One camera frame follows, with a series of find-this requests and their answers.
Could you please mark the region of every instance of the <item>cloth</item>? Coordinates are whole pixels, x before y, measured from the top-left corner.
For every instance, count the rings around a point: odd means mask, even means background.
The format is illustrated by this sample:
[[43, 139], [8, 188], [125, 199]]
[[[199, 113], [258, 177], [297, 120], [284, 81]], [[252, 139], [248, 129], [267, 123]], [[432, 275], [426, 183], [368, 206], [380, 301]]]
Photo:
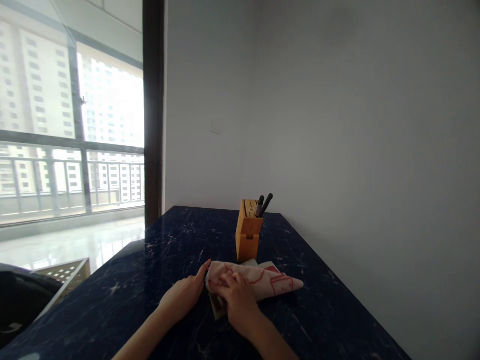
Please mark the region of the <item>cloth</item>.
[[237, 265], [231, 262], [212, 261], [205, 278], [205, 285], [210, 293], [213, 292], [212, 283], [214, 285], [225, 285], [219, 279], [219, 276], [224, 273], [241, 273], [245, 279], [248, 279], [258, 302], [296, 291], [304, 286], [302, 281], [287, 276], [285, 273], [280, 273], [275, 266], [261, 268]]

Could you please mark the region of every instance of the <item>hand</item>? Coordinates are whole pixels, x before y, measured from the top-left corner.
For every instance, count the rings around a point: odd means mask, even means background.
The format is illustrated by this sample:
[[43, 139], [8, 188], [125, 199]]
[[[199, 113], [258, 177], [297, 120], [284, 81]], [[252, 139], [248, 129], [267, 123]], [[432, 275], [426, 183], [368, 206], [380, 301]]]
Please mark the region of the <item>hand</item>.
[[161, 313], [160, 318], [167, 321], [170, 327], [182, 320], [199, 301], [204, 289], [204, 277], [212, 259], [204, 263], [196, 276], [177, 281], [161, 298], [155, 312]]
[[233, 275], [224, 273], [219, 278], [227, 286], [211, 283], [210, 287], [214, 293], [226, 300], [230, 324], [240, 335], [251, 342], [255, 332], [260, 328], [260, 324], [268, 321], [257, 305], [254, 291], [249, 281], [245, 280], [239, 272]]

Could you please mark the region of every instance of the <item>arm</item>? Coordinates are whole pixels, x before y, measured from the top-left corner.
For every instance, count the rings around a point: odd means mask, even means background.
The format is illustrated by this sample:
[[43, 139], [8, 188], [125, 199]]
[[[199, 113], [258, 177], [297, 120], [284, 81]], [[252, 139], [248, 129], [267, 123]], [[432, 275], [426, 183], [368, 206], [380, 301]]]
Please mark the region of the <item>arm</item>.
[[204, 276], [212, 260], [204, 263], [196, 276], [178, 281], [161, 298], [157, 309], [115, 355], [113, 360], [146, 360], [160, 340], [199, 301]]
[[298, 359], [274, 324], [259, 309], [250, 283], [239, 272], [220, 275], [227, 286], [211, 284], [227, 302], [228, 321], [250, 341], [264, 360]]

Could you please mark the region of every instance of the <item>black bag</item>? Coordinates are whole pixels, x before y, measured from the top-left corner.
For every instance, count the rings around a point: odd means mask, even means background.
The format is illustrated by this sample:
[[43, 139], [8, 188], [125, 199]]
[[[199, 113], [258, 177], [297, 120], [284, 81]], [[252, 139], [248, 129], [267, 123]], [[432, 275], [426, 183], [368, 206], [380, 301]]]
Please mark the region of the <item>black bag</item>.
[[62, 285], [48, 276], [0, 263], [0, 350], [34, 322]]

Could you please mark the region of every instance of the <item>tiled floor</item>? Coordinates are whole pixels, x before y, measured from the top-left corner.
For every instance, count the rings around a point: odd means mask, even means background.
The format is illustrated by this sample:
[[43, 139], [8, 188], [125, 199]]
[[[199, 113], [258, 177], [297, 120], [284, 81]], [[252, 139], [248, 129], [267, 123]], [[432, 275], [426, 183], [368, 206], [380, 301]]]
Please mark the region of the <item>tiled floor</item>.
[[144, 237], [145, 219], [135, 217], [0, 241], [0, 263], [35, 270], [90, 258], [93, 273], [127, 244]]

